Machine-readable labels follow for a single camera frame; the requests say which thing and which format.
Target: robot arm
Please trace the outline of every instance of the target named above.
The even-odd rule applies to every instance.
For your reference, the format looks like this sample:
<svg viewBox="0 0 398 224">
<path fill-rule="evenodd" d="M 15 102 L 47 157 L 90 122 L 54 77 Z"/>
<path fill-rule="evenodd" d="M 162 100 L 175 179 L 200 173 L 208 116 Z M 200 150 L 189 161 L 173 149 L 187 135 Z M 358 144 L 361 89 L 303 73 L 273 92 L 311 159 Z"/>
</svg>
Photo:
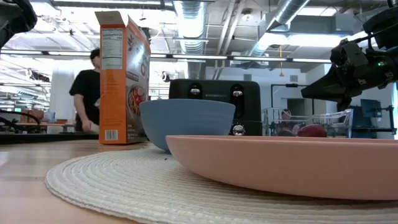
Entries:
<svg viewBox="0 0 398 224">
<path fill-rule="evenodd" d="M 28 0 L 0 1 L 0 49 L 14 34 L 28 32 L 37 16 Z"/>
<path fill-rule="evenodd" d="M 364 30 L 373 34 L 353 41 L 342 40 L 331 50 L 329 72 L 302 90 L 304 98 L 335 101 L 339 109 L 344 110 L 351 98 L 363 90 L 382 89 L 398 80 L 398 7 L 372 17 L 364 24 Z M 389 51 L 373 50 L 372 37 L 379 48 Z M 369 48 L 363 53 L 357 43 L 366 39 Z"/>
</svg>

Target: fluorescent light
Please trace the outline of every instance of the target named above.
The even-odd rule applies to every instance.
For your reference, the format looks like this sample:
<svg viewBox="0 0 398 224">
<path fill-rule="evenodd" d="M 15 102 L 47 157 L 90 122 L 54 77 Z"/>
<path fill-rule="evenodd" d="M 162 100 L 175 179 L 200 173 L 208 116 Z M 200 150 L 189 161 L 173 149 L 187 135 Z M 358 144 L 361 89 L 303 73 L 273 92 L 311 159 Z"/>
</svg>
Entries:
<svg viewBox="0 0 398 224">
<path fill-rule="evenodd" d="M 286 58 L 271 57 L 234 57 L 234 60 L 259 61 L 259 62 L 286 62 Z"/>
<path fill-rule="evenodd" d="M 165 54 L 151 54 L 151 58 L 166 58 Z"/>
<path fill-rule="evenodd" d="M 26 84 L 26 83 L 0 83 L 0 86 L 31 86 L 31 87 L 51 87 L 51 84 Z"/>
<path fill-rule="evenodd" d="M 208 39 L 189 38 L 189 37 L 173 37 L 174 41 L 197 41 L 197 42 L 209 42 Z"/>
<path fill-rule="evenodd" d="M 217 56 L 217 55 L 173 55 L 173 58 L 225 60 L 227 58 L 227 56 Z"/>
<path fill-rule="evenodd" d="M 178 59 L 178 62 L 196 62 L 196 63 L 205 63 L 206 60 L 200 59 Z"/>
<path fill-rule="evenodd" d="M 50 55 L 90 56 L 90 52 L 49 52 Z"/>
<path fill-rule="evenodd" d="M 331 63 L 329 59 L 294 58 L 293 62 Z"/>
<path fill-rule="evenodd" d="M 123 1 L 123 0 L 54 0 L 61 2 L 82 2 L 82 3 L 115 3 L 115 4 L 151 4 L 160 5 L 159 1 Z M 172 3 L 165 2 L 165 6 L 171 6 Z"/>
<path fill-rule="evenodd" d="M 0 108 L 14 108 L 14 105 L 0 105 Z"/>
<path fill-rule="evenodd" d="M 1 50 L 0 51 L 2 54 L 22 54 L 22 55 L 26 55 L 26 54 L 42 54 L 41 51 L 37 51 L 37 50 Z"/>
</svg>

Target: computer screen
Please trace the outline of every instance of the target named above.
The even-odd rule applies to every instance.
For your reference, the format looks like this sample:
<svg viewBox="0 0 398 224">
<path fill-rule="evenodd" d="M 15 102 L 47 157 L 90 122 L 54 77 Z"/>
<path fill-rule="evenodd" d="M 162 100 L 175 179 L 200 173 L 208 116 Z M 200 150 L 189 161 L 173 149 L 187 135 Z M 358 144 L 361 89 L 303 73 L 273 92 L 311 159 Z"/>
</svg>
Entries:
<svg viewBox="0 0 398 224">
<path fill-rule="evenodd" d="M 363 116 L 363 113 L 362 113 L 363 109 L 360 106 L 350 106 L 349 108 L 354 110 L 353 127 L 357 127 L 357 128 L 373 127 L 371 119 Z"/>
<path fill-rule="evenodd" d="M 362 114 L 365 118 L 381 118 L 381 104 L 378 100 L 361 99 Z"/>
</svg>

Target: dark hair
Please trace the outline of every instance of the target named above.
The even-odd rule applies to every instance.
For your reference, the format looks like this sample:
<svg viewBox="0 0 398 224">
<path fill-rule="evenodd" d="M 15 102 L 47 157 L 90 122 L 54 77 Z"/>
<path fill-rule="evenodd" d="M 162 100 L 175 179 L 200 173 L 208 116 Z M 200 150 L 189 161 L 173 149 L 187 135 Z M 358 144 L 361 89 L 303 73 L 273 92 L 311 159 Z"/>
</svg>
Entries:
<svg viewBox="0 0 398 224">
<path fill-rule="evenodd" d="M 93 60 L 95 57 L 100 56 L 100 49 L 95 49 L 91 51 L 90 59 Z"/>
<path fill-rule="evenodd" d="M 291 113 L 288 109 L 284 109 L 284 110 L 282 111 L 282 114 L 284 114 L 284 115 L 286 115 L 286 116 L 291 116 L 291 115 L 292 115 L 292 113 Z"/>
</svg>

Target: wooden table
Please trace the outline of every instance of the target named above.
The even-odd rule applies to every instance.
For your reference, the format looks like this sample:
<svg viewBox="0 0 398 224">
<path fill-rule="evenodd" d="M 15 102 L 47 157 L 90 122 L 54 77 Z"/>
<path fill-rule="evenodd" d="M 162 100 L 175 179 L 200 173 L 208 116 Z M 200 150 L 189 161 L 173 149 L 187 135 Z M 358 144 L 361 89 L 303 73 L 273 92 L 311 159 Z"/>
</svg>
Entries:
<svg viewBox="0 0 398 224">
<path fill-rule="evenodd" d="M 103 146 L 81 140 L 0 145 L 0 223 L 136 223 L 64 202 L 45 188 L 44 178 L 50 168 L 74 157 L 148 144 Z"/>
</svg>

